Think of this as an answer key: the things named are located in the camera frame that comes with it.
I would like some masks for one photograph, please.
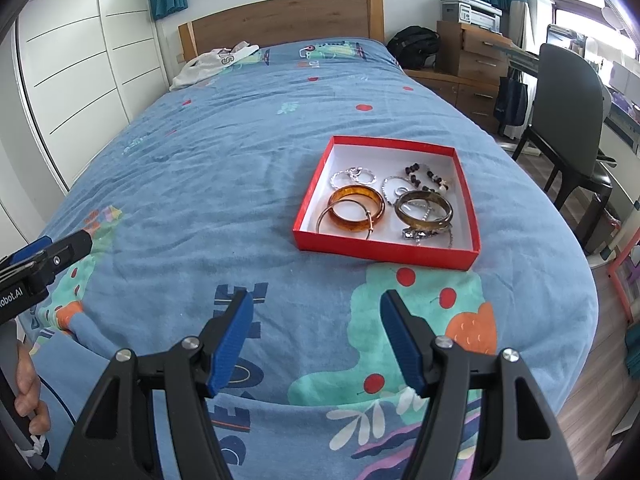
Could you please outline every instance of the finger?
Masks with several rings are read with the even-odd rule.
[[[20,394],[15,398],[15,411],[20,416],[25,416],[38,407],[40,402],[40,378],[36,375],[31,383],[31,388],[26,394]]]
[[[36,377],[36,369],[33,367],[29,351],[25,345],[18,341],[18,366],[15,371],[15,382],[20,393],[27,394]]]
[[[32,435],[41,435],[51,429],[51,419],[49,418],[49,408],[42,400],[36,407],[36,416],[31,419],[29,432]]]

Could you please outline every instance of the metal bolt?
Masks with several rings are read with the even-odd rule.
[[[505,348],[502,351],[502,357],[510,363],[514,363],[520,359],[520,353],[513,348]]]
[[[438,348],[452,348],[453,340],[445,335],[436,336],[436,346]]]
[[[122,350],[118,350],[116,352],[116,361],[124,363],[129,359],[131,359],[131,350],[129,350],[128,348],[123,348]]]
[[[200,346],[200,340],[196,336],[190,335],[182,340],[182,348],[186,350],[195,350],[198,346]]]

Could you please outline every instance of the bed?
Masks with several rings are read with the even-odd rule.
[[[383,31],[382,0],[271,0],[180,28],[186,59],[240,40],[261,48],[160,98],[95,158],[47,226],[53,238],[85,228],[94,242],[21,317],[38,372],[75,416],[117,349],[169,348],[238,288],[252,292],[254,323],[231,383],[209,403],[236,479],[399,478],[426,404],[402,382],[380,323],[388,288],[467,348],[520,350],[560,409],[598,317],[586,259],[493,139],[402,72],[375,41]],[[335,134],[455,147],[481,235],[472,269],[297,250],[294,218]],[[71,422],[42,395],[55,467]],[[479,405],[470,392],[456,480],[470,473]],[[155,409],[175,479],[166,409]]]

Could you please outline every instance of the amber bangle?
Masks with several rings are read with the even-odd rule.
[[[403,204],[406,204],[411,200],[424,200],[425,202],[434,203],[443,209],[444,216],[435,220],[427,221],[409,216],[401,209],[401,207]],[[453,208],[451,207],[451,204],[445,198],[433,191],[407,191],[396,201],[394,209],[396,211],[396,215],[398,215],[398,218],[401,219],[402,222],[413,229],[424,232],[443,231],[444,229],[449,228],[451,221],[453,220]]]
[[[376,206],[378,206],[378,210],[375,213],[371,214],[370,222],[368,219],[364,220],[347,220],[346,218],[342,218],[338,213],[335,212],[334,208],[330,208],[328,213],[332,221],[334,223],[347,231],[364,231],[369,228],[369,223],[372,225],[377,224],[382,215],[385,213],[385,200],[382,198],[382,195],[378,193],[375,189],[369,186],[363,186],[362,184],[351,184],[350,186],[344,186],[340,189],[337,189],[332,193],[329,197],[329,202],[327,205],[333,205],[338,202],[341,198],[345,198],[347,196],[360,195],[370,198],[375,202]]]
[[[336,204],[339,204],[340,202],[353,202],[354,204],[358,204],[362,209],[364,209],[364,213],[367,215],[367,219],[365,220],[365,222],[368,222],[367,229],[369,230],[365,240],[369,240],[369,237],[371,236],[371,233],[373,232],[373,222],[372,222],[372,219],[371,219],[371,212],[363,204],[361,204],[360,202],[358,202],[357,200],[354,200],[352,198],[341,198],[341,199],[338,199],[335,202],[329,204],[324,209],[324,211],[322,211],[320,213],[320,216],[318,217],[318,221],[316,222],[316,233],[320,232],[320,224],[322,223],[322,219],[324,218],[324,215],[326,215],[329,211],[332,211],[334,209],[334,206]]]

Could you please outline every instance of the wooden headboard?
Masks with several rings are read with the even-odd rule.
[[[384,43],[382,0],[266,0],[178,27],[184,60],[248,41],[261,47],[336,36]]]

